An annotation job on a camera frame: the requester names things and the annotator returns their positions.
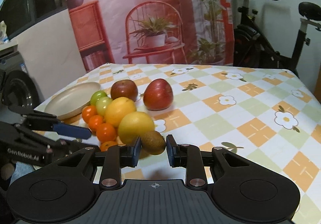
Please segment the orange tangerine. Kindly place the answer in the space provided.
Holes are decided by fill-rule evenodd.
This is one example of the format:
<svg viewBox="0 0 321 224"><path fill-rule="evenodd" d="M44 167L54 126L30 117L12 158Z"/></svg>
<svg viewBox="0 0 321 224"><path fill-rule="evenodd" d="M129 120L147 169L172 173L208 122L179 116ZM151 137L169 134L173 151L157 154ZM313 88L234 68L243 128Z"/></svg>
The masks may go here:
<svg viewBox="0 0 321 224"><path fill-rule="evenodd" d="M96 132L97 128L104 123L104 118L101 115L94 115L88 121L89 129L92 132Z"/></svg>
<svg viewBox="0 0 321 224"><path fill-rule="evenodd" d="M85 123L89 123L89 120L95 115L97 115L97 109L94 105L86 106L82 110L82 119Z"/></svg>
<svg viewBox="0 0 321 224"><path fill-rule="evenodd" d="M115 141L106 141L104 143L101 143L100 150L101 152L107 151L110 147L117 146L118 143Z"/></svg>
<svg viewBox="0 0 321 224"><path fill-rule="evenodd" d="M97 127L96 136L101 143L115 141L117 132L114 126L110 123L103 123Z"/></svg>

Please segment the large yellow lemon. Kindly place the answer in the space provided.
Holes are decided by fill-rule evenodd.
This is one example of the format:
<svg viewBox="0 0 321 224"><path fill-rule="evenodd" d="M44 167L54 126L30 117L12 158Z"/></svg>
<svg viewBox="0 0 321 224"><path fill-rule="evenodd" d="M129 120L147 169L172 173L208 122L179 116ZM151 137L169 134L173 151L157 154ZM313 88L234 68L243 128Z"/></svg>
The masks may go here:
<svg viewBox="0 0 321 224"><path fill-rule="evenodd" d="M135 111L127 114L118 126L118 135L122 143L132 145L137 137L154 130L154 121L145 112Z"/></svg>

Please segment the brown kiwi fruit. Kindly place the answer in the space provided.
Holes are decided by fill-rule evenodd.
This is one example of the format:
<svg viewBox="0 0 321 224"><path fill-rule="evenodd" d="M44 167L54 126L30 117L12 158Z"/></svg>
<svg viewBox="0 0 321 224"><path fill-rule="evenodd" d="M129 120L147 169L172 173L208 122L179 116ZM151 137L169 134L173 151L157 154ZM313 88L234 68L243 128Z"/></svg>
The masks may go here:
<svg viewBox="0 0 321 224"><path fill-rule="evenodd" d="M166 148L166 142L163 136L155 130L146 132L140 138L142 148L148 154L159 155L163 153Z"/></svg>

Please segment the green apple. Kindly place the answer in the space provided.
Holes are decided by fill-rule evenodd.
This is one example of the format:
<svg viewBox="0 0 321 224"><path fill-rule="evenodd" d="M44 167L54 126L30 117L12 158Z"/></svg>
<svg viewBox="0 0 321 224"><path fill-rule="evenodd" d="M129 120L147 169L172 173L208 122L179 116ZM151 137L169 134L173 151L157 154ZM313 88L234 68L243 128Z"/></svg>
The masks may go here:
<svg viewBox="0 0 321 224"><path fill-rule="evenodd" d="M113 100L108 96L99 98L96 102L96 110L98 115L101 115L104 117L107 106L109 106L112 101Z"/></svg>
<svg viewBox="0 0 321 224"><path fill-rule="evenodd" d="M107 97L107 94L105 91L103 90L99 90L99 91L96 91L95 93L93 93L93 95L91 96L90 98L90 104L92 106L95 106L96 105L96 102L100 99L100 98L103 98L103 97Z"/></svg>

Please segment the dark red apple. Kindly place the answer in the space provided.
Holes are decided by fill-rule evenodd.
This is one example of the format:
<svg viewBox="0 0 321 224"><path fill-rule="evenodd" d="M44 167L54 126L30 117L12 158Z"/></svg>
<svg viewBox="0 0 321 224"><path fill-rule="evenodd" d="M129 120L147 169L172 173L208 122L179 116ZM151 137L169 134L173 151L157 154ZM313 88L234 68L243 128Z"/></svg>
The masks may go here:
<svg viewBox="0 0 321 224"><path fill-rule="evenodd" d="M136 101L138 96L138 88L134 81L123 79L116 81L111 87L111 98L127 97L132 101Z"/></svg>

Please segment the bright red apple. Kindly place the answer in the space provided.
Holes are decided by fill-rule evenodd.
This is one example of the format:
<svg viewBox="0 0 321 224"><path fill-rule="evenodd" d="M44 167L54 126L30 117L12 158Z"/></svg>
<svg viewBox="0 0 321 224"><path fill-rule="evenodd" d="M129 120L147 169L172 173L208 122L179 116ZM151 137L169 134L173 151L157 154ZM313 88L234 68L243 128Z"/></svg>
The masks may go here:
<svg viewBox="0 0 321 224"><path fill-rule="evenodd" d="M152 111L167 109L171 106L173 100L173 90L170 84L162 78L153 80L147 86L143 95L144 105Z"/></svg>

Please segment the grey washing machine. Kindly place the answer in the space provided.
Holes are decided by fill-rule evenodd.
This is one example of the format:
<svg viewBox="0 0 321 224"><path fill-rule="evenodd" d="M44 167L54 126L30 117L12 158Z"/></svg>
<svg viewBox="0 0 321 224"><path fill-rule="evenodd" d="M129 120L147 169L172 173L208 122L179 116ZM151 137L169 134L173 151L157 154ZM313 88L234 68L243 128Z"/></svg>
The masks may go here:
<svg viewBox="0 0 321 224"><path fill-rule="evenodd" d="M40 97L17 44L10 42L1 45L1 119L9 116L12 104L36 108Z"/></svg>

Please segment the beige round plate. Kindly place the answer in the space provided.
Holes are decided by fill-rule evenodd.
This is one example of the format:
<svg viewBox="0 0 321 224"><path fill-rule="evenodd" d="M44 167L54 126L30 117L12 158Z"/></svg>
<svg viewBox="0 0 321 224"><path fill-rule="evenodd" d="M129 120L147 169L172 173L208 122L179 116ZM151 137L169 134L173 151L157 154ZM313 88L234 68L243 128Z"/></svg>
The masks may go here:
<svg viewBox="0 0 321 224"><path fill-rule="evenodd" d="M90 98L99 90L101 85L96 82L75 85L50 100L45 107L45 113L56 115L60 120L74 117L89 105Z"/></svg>

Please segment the checkered floral tablecloth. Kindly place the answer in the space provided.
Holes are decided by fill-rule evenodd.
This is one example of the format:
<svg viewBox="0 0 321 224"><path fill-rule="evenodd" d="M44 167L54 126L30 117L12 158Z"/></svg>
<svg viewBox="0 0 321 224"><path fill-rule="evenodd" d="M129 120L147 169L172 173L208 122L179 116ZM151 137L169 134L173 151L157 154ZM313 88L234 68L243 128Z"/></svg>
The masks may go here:
<svg viewBox="0 0 321 224"><path fill-rule="evenodd" d="M177 143L231 152L290 178L301 199L295 223L320 223L320 103L287 70L207 65L105 64L74 84L96 82L109 92L130 79L139 93L155 79L174 102L152 111L156 130Z"/></svg>

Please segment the red printed backdrop cloth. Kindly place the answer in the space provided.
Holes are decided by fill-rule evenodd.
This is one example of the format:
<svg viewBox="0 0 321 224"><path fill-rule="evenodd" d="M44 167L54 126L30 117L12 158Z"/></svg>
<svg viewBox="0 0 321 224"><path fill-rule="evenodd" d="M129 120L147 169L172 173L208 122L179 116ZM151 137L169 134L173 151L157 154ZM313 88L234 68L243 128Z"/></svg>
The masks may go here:
<svg viewBox="0 0 321 224"><path fill-rule="evenodd" d="M230 65L231 0L66 0L86 70L104 63Z"/></svg>

